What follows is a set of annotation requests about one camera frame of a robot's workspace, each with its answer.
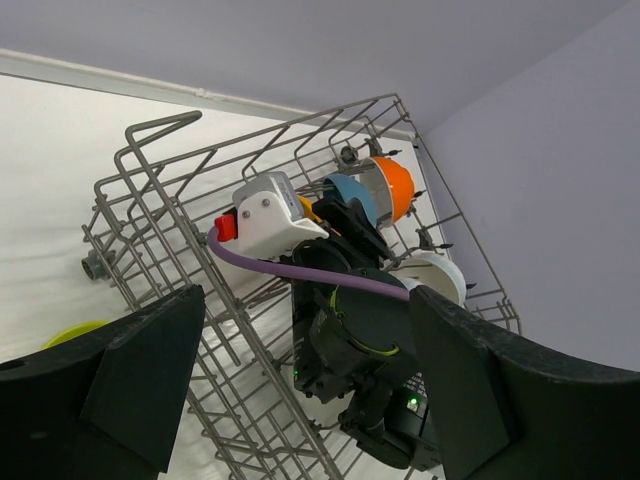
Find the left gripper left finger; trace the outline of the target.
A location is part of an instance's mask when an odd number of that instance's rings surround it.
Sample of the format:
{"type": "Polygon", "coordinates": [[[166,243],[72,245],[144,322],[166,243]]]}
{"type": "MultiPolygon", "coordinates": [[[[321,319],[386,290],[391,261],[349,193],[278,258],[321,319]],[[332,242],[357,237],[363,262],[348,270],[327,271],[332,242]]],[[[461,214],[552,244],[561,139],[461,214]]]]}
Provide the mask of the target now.
{"type": "Polygon", "coordinates": [[[1,365],[4,479],[167,472],[205,317],[199,285],[1,365]]]}

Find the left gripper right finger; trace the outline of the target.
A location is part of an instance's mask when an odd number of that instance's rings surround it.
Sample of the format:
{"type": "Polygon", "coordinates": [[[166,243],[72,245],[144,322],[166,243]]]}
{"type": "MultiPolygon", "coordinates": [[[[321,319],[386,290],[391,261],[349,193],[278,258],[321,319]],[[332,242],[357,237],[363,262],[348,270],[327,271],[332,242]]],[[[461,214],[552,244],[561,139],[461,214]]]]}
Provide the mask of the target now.
{"type": "Polygon", "coordinates": [[[409,318],[448,479],[636,479],[639,374],[572,357],[428,287],[409,318]]]}

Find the grey wire dish rack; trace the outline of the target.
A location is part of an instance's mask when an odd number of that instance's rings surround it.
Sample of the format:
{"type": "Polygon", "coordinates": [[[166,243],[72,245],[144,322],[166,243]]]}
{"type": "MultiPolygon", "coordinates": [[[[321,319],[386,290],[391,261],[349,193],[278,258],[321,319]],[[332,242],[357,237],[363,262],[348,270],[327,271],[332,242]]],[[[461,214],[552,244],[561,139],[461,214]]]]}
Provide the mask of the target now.
{"type": "MultiPolygon", "coordinates": [[[[325,273],[292,265],[294,249],[257,259],[214,237],[214,220],[235,211],[232,194],[262,173],[285,173],[296,194],[315,203],[327,198],[326,176],[360,182],[365,158],[388,157],[410,171],[415,194],[393,226],[374,226],[391,253],[384,271],[394,276],[422,252],[443,255],[464,275],[463,307],[519,331],[502,282],[402,100],[377,96],[265,128],[248,117],[210,125],[194,110],[132,125],[125,139],[116,173],[95,184],[82,265],[90,278],[109,280],[133,311],[202,287],[204,326],[186,400],[215,465],[230,479],[443,478],[442,460],[426,471],[401,470],[359,449],[338,426],[349,395],[324,404],[295,389],[291,282],[322,282],[325,273]]],[[[406,302],[410,291],[330,278],[406,302]]]]}

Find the white bowl red rim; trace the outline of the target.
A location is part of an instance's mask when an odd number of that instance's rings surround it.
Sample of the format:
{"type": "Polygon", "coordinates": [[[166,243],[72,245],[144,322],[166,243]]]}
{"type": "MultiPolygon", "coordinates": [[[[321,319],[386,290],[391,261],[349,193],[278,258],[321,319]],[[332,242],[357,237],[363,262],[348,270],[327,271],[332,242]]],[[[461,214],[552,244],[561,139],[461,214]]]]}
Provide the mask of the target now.
{"type": "Polygon", "coordinates": [[[393,226],[409,211],[415,185],[410,171],[395,160],[367,157],[361,163],[359,178],[376,205],[378,227],[393,226]]]}

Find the blue bowl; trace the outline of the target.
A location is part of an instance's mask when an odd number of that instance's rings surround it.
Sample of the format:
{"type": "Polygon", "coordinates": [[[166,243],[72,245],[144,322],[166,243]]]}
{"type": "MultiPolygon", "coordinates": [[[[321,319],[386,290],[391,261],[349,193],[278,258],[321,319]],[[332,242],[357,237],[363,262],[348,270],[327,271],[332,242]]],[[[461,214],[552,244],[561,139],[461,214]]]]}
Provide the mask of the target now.
{"type": "Polygon", "coordinates": [[[323,197],[335,198],[345,204],[357,199],[362,205],[369,223],[376,226],[377,207],[371,193],[363,184],[348,175],[331,174],[324,178],[322,185],[323,197]]]}

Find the orange bowl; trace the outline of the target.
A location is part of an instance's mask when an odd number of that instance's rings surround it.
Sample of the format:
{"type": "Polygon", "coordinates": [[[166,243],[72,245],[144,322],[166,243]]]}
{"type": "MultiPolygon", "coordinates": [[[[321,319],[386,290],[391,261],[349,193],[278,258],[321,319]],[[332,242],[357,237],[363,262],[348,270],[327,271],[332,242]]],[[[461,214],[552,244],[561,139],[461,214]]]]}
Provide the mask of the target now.
{"type": "Polygon", "coordinates": [[[302,206],[303,214],[305,218],[308,218],[314,221],[315,223],[320,223],[322,221],[322,219],[314,213],[313,202],[309,198],[304,196],[298,196],[298,200],[302,206]]]}

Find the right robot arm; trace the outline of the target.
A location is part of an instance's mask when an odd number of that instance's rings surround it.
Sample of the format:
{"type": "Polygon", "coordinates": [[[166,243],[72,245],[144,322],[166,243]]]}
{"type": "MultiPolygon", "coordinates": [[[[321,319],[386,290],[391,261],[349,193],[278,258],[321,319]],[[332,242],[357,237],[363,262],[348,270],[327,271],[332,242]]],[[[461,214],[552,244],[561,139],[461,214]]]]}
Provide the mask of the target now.
{"type": "Polygon", "coordinates": [[[360,200],[323,198],[312,211],[326,239],[294,248],[291,263],[320,270],[322,281],[292,280],[294,387],[327,404],[349,395],[340,430],[387,466],[430,470],[441,463],[409,325],[408,304],[338,285],[346,274],[400,287],[384,271],[391,253],[360,200]]]}

